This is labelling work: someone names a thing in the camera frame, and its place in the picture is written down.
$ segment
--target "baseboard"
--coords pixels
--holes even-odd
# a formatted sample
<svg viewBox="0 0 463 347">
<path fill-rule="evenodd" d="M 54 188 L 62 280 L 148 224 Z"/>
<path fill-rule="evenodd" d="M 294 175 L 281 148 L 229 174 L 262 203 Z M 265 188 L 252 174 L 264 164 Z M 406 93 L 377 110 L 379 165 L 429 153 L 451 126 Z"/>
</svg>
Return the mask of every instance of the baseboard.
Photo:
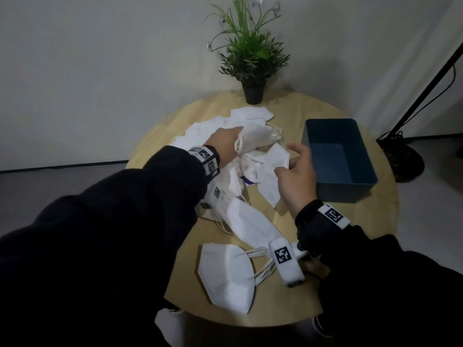
<svg viewBox="0 0 463 347">
<path fill-rule="evenodd" d="M 108 164 L 122 164 L 122 163 L 127 164 L 128 162 L 129 162 L 128 160 L 114 160 L 112 162 L 80 163 L 80 164 L 66 164 L 64 166 L 51 166 L 51 167 L 0 170 L 0 174 L 19 173 L 19 172 L 33 172 L 35 170 L 43 170 L 43 169 L 64 169 L 64 168 L 74 168 L 74 167 L 91 167 L 91 166 L 104 166 L 104 165 L 108 165 Z"/>
<path fill-rule="evenodd" d="M 418 141 L 418 140 L 435 140 L 435 139 L 448 139 L 455 137 L 463 137 L 463 133 L 447 133 L 442 135 L 428 135 L 428 136 L 412 136 L 404 137 L 404 140 Z"/>
</svg>

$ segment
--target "gray floor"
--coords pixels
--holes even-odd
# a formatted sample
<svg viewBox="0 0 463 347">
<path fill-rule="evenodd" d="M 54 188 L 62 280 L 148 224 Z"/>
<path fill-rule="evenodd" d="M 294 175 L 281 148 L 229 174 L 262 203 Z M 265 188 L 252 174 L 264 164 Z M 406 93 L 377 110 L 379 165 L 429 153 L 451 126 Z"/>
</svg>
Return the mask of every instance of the gray floor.
<svg viewBox="0 0 463 347">
<path fill-rule="evenodd" d="M 463 160 L 454 157 L 463 140 L 417 141 L 426 169 L 418 179 L 398 184 L 398 239 L 405 249 L 423 253 L 463 273 Z M 54 199 L 83 191 L 124 165 L 0 174 L 0 235 L 31 223 Z M 247 329 L 219 325 L 188 314 L 159 312 L 156 323 L 172 346 L 255 346 L 281 341 L 331 346 L 316 335 L 310 321 Z"/>
</svg>

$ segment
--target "black flower pot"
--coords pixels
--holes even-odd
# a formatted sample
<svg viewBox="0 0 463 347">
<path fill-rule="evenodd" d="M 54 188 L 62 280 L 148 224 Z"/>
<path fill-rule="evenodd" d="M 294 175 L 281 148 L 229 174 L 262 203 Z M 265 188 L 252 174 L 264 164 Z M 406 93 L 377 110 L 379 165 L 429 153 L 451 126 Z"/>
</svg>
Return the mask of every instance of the black flower pot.
<svg viewBox="0 0 463 347">
<path fill-rule="evenodd" d="M 243 86 L 243 91 L 245 92 L 246 102 L 248 104 L 259 104 L 262 102 L 263 98 L 263 89 L 265 84 L 260 85 L 258 87 L 245 87 L 244 84 L 241 83 Z"/>
</svg>

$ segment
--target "blue box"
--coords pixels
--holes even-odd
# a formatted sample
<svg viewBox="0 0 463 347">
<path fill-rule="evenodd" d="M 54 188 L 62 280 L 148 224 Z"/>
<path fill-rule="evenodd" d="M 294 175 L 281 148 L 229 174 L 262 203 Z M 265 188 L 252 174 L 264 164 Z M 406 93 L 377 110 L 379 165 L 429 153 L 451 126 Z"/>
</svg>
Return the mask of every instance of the blue box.
<svg viewBox="0 0 463 347">
<path fill-rule="evenodd" d="M 308 119 L 302 143 L 312 151 L 321 201 L 356 203 L 378 182 L 354 119 Z"/>
</svg>

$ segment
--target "wooden tabletop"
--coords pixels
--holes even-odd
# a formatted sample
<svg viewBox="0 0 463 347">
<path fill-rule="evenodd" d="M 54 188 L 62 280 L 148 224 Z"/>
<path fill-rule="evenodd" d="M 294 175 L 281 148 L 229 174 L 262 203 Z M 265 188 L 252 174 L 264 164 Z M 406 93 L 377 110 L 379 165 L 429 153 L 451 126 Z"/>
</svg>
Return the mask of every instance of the wooden tabletop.
<svg viewBox="0 0 463 347">
<path fill-rule="evenodd" d="M 176 136 L 183 135 L 194 122 L 214 116 L 230 116 L 230 110 L 247 106 L 242 91 L 219 93 L 193 102 L 168 120 L 156 125 L 137 146 L 127 168 L 142 168 L 148 159 Z M 345 118 L 337 108 L 306 95 L 286 91 L 266 91 L 260 106 L 267 107 L 275 117 L 271 125 L 284 130 L 281 144 L 300 142 L 304 123 L 310 118 Z M 363 141 L 378 176 L 378 184 L 371 195 L 356 204 L 332 203 L 352 224 L 362 226 L 369 238 L 395 234 L 399 201 L 391 168 L 373 138 L 360 127 Z M 291 157 L 297 154 L 290 151 Z M 296 227 L 282 202 L 274 210 L 260 195 L 255 185 L 247 187 L 251 205 L 263 212 L 288 238 L 296 241 Z M 177 253 L 165 298 L 185 311 L 220 323 L 238 326 L 263 327 L 291 324 L 321 313 L 317 296 L 319 282 L 308 277 L 306 282 L 287 288 L 278 272 L 273 273 L 256 288 L 254 302 L 247 315 L 231 313 L 212 305 L 197 274 L 200 246 L 204 243 L 232 243 L 245 250 L 251 249 L 234 235 L 221 232 L 213 221 L 199 219 Z M 255 269 L 262 267 L 267 257 L 253 259 Z M 320 263 L 309 263 L 312 271 L 323 275 L 327 268 Z"/>
</svg>

